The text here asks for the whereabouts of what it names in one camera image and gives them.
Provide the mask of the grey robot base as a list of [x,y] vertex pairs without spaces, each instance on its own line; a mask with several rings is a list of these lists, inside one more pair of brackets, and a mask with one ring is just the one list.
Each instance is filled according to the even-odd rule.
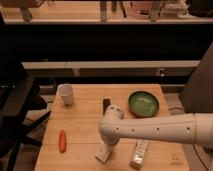
[[180,93],[186,112],[213,113],[213,42]]

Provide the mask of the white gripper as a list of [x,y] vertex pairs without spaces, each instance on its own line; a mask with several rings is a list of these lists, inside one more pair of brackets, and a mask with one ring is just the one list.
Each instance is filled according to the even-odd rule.
[[109,151],[110,154],[111,154],[113,150],[114,150],[114,146],[110,146],[110,145],[107,145],[105,143],[102,143],[100,145],[100,151]]

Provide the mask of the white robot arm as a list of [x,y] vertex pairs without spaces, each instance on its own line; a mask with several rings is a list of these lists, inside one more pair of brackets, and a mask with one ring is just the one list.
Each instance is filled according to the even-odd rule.
[[189,113],[124,119],[119,106],[109,105],[99,124],[102,144],[95,157],[105,163],[121,138],[198,144],[213,148],[213,114]]

